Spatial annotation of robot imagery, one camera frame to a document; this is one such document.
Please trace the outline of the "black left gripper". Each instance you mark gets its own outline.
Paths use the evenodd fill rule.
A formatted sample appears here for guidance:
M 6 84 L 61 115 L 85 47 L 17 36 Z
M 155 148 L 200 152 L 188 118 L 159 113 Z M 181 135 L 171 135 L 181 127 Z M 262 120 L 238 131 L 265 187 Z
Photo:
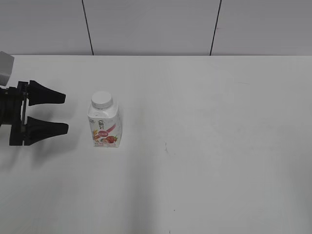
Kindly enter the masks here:
M 51 90 L 34 80 L 19 81 L 17 87 L 0 89 L 0 125 L 10 125 L 10 146 L 30 146 L 41 140 L 65 135 L 69 125 L 59 122 L 48 122 L 32 117 L 25 124 L 26 103 L 29 106 L 39 104 L 63 104 L 66 94 Z

